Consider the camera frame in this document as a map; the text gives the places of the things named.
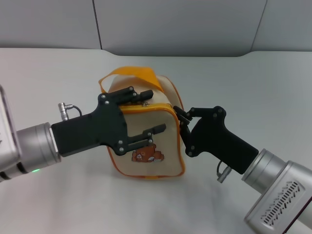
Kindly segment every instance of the cartoon bear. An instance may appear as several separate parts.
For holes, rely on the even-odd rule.
[[[137,149],[132,152],[133,162],[161,162],[164,160],[164,155],[161,151],[155,151],[156,145],[151,144],[150,146]]]

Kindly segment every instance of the small bag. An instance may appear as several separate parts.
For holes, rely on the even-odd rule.
[[[113,165],[126,176],[146,179],[181,176],[185,171],[181,153],[182,140],[179,121],[173,106],[183,109],[181,98],[172,84],[164,76],[156,76],[149,67],[120,67],[99,81],[101,90],[104,79],[115,76],[108,92],[133,86],[137,93],[152,90],[152,99],[140,105],[120,106],[127,123],[128,136],[141,134],[143,130],[159,124],[166,124],[166,130],[153,135],[153,143],[123,156],[115,155],[109,147]]]

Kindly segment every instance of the orange trim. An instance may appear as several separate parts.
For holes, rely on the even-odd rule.
[[[182,103],[182,99],[181,99],[180,94],[179,94],[179,92],[177,91],[175,85],[172,83],[172,81],[171,81],[168,77],[166,77],[166,76],[162,76],[162,77],[165,77],[165,78],[167,78],[168,81],[170,81],[170,83],[172,84],[173,88],[175,89],[175,92],[176,92],[176,94],[177,94],[177,97],[179,98],[179,101],[180,101],[182,110],[184,110],[183,103]]]
[[[105,93],[106,91],[103,89],[101,83],[102,81],[111,76],[111,75],[128,75],[128,76],[136,76],[137,78],[140,78],[153,86],[155,86],[158,90],[163,91],[154,71],[150,67],[119,67],[115,70],[113,70],[110,74],[103,77],[98,81],[102,93]]]
[[[184,160],[182,158],[182,155],[181,155],[181,147],[180,147],[180,134],[179,134],[179,128],[180,128],[180,125],[179,125],[179,120],[177,119],[175,113],[173,110],[171,109],[168,109],[168,108],[163,108],[163,107],[155,107],[155,109],[149,109],[149,110],[136,110],[136,111],[126,111],[126,110],[123,110],[122,112],[124,114],[136,114],[136,113],[142,113],[142,112],[146,112],[146,111],[167,111],[168,113],[172,114],[173,117],[175,118],[175,123],[176,123],[176,129],[178,129],[177,131],[177,150],[178,150],[178,154],[179,154],[179,161],[180,161],[180,164],[181,164],[181,167],[182,167],[182,172],[177,174],[177,175],[156,175],[156,176],[145,176],[145,175],[127,175],[123,172],[121,172],[118,167],[116,166],[115,164],[115,161],[113,159],[113,156],[112,156],[112,152],[110,150],[109,147],[107,147],[108,149],[108,153],[109,153],[109,156],[111,157],[111,160],[112,160],[112,163],[114,165],[114,167],[117,169],[117,171],[119,171],[121,174],[123,174],[124,176],[130,176],[130,177],[135,177],[135,178],[145,178],[145,179],[156,179],[156,178],[164,178],[164,177],[177,177],[177,176],[181,176],[185,173],[185,164],[184,164]]]

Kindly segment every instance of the bag handle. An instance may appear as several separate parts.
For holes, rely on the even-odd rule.
[[[137,78],[140,78],[153,86],[155,86],[158,90],[163,91],[154,71],[150,67],[119,67],[115,70],[113,70],[110,74],[105,76],[104,78],[100,79],[98,81],[102,93],[106,93],[106,91],[103,89],[101,83],[102,81],[111,76],[111,75],[131,75],[131,76],[136,76]]]

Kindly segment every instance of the white table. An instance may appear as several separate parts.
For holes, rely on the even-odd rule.
[[[230,131],[283,160],[312,168],[312,53],[252,52],[238,58],[119,57],[100,50],[0,49],[0,84],[16,128],[60,121],[58,103],[93,111],[98,80],[124,65],[168,76],[184,106],[227,111]],[[186,158],[183,177],[120,175],[105,147],[0,184],[1,234],[252,234],[243,218],[260,194],[218,160]],[[289,230],[311,233],[300,222]]]

